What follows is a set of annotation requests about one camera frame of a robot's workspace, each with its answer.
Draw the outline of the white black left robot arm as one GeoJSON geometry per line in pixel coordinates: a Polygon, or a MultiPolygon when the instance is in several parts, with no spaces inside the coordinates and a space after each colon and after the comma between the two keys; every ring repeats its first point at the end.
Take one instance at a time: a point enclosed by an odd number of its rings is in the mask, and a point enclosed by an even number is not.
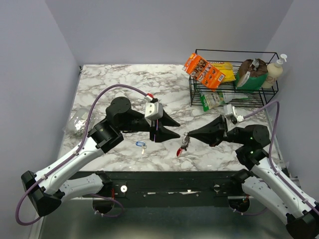
{"type": "Polygon", "coordinates": [[[146,103],[145,113],[132,109],[126,97],[113,99],[106,108],[106,117],[84,134],[84,142],[56,162],[37,172],[26,171],[21,180],[28,198],[39,216],[54,212],[64,201],[90,194],[107,196],[112,180],[104,171],[72,179],[89,162],[99,158],[124,140],[124,132],[149,132],[156,143],[179,138],[168,127],[179,127],[157,99],[146,103]]]}

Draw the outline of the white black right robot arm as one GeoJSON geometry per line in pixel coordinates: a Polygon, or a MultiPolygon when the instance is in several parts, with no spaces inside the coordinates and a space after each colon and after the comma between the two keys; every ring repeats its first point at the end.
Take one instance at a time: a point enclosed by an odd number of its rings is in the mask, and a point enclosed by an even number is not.
{"type": "Polygon", "coordinates": [[[245,169],[231,177],[230,191],[258,200],[285,224],[294,239],[319,235],[319,203],[292,182],[264,150],[271,143],[266,126],[253,124],[229,130],[225,116],[220,115],[187,135],[211,147],[224,141],[240,144],[235,152],[245,169]]]}

